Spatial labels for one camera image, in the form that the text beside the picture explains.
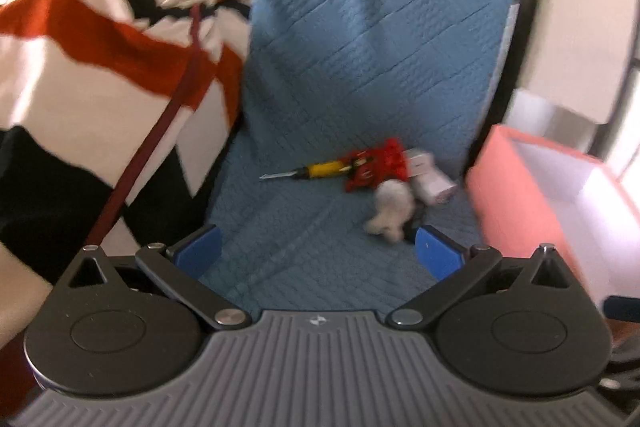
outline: blue quilted blanket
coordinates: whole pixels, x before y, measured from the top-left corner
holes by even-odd
[[[260,309],[375,309],[433,283],[409,245],[362,231],[373,194],[343,180],[259,182],[265,172],[398,136],[459,174],[496,65],[511,0],[255,0],[243,104],[210,221],[223,254],[203,282]],[[464,194],[428,221],[478,237]]]

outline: gray ribbed base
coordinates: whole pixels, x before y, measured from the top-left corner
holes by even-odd
[[[264,312],[215,333],[180,377],[139,396],[44,392],[15,427],[607,427],[622,417],[594,394],[517,401],[451,374],[424,337],[371,312]]]

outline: screwdriver shaft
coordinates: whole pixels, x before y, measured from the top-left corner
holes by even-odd
[[[260,176],[260,180],[274,180],[276,178],[292,178],[296,175],[295,171],[291,172],[279,172],[278,174],[263,174]]]

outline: screwdriver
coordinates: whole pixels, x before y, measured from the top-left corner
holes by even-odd
[[[274,180],[277,178],[293,178],[297,180],[310,180],[312,178],[329,178],[331,176],[339,176],[346,174],[351,170],[351,165],[346,165],[340,161],[316,163],[301,167],[294,171],[279,172],[278,174],[264,174],[260,176],[262,181]]]

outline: white plastic panel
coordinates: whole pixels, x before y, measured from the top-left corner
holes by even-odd
[[[520,86],[606,123],[632,53],[636,0],[539,0]]]
[[[631,71],[627,93],[620,108],[620,124],[612,130],[605,158],[616,176],[622,176],[628,169],[640,147],[640,71]]]

